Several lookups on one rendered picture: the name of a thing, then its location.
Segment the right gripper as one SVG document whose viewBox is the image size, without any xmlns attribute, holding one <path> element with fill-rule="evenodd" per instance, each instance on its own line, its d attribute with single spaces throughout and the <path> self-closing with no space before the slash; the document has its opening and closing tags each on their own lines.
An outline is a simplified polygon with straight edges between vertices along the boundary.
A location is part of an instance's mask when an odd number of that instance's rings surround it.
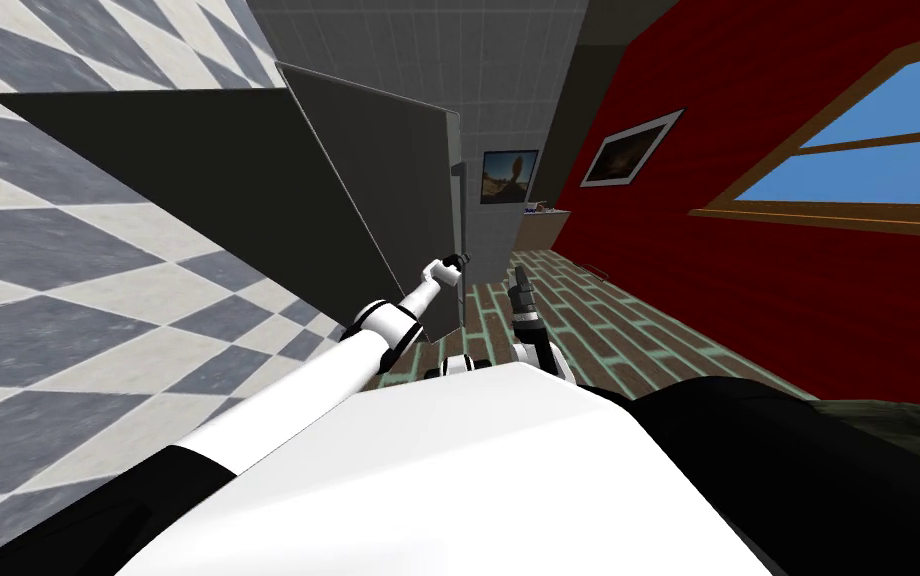
<svg viewBox="0 0 920 576">
<path fill-rule="evenodd" d="M 513 326 L 542 326 L 534 289 L 522 265 L 514 266 L 513 287 L 507 291 Z"/>
</svg>

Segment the brown cabinet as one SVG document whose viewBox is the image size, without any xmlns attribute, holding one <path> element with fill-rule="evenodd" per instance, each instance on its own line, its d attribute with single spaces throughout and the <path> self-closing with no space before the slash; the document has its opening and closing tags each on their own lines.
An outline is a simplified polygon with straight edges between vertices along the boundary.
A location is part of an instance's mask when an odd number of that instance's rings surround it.
<svg viewBox="0 0 920 576">
<path fill-rule="evenodd" d="M 549 209 L 543 202 L 528 202 L 513 246 L 514 252 L 551 250 L 571 211 Z"/>
</svg>

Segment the grey door leaf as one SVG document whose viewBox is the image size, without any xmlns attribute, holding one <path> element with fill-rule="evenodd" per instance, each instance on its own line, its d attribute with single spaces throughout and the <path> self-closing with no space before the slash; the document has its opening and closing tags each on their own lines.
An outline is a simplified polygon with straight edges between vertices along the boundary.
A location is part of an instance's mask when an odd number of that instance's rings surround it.
<svg viewBox="0 0 920 576">
<path fill-rule="evenodd" d="M 457 254 L 450 168 L 460 116 L 445 108 L 280 63 L 398 287 L 416 289 L 434 259 Z"/>
</svg>

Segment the black framed landscape picture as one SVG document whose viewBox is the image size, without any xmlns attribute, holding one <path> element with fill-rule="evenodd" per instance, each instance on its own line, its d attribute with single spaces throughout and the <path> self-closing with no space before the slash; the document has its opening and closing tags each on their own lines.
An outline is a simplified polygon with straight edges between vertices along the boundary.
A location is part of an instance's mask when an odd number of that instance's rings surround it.
<svg viewBox="0 0 920 576">
<path fill-rule="evenodd" d="M 487 151 L 480 204 L 525 203 L 538 156 L 538 150 Z"/>
</svg>

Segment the white framed dark picture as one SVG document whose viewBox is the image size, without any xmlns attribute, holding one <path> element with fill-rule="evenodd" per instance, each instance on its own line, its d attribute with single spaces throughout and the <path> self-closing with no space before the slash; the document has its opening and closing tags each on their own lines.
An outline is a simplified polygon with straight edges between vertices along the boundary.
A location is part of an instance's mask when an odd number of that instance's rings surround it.
<svg viewBox="0 0 920 576">
<path fill-rule="evenodd" d="M 628 186 L 683 112 L 676 110 L 603 138 L 580 187 Z"/>
</svg>

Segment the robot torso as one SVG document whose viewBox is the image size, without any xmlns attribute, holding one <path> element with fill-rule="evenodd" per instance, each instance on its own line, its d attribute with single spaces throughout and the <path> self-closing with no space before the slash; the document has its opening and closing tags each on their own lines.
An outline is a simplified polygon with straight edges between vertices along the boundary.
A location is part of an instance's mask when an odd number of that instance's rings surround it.
<svg viewBox="0 0 920 576">
<path fill-rule="evenodd" d="M 247 465 L 275 389 L 186 444 L 235 479 L 117 576 L 772 576 L 621 406 L 523 363 L 351 396 Z"/>
</svg>

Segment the brown framed window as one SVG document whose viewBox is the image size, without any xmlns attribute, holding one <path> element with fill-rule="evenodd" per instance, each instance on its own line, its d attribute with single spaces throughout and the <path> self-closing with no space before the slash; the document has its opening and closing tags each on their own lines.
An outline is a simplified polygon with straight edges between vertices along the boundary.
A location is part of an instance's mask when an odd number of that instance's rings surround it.
<svg viewBox="0 0 920 576">
<path fill-rule="evenodd" d="M 920 41 L 888 54 L 700 213 L 920 236 Z"/>
</svg>

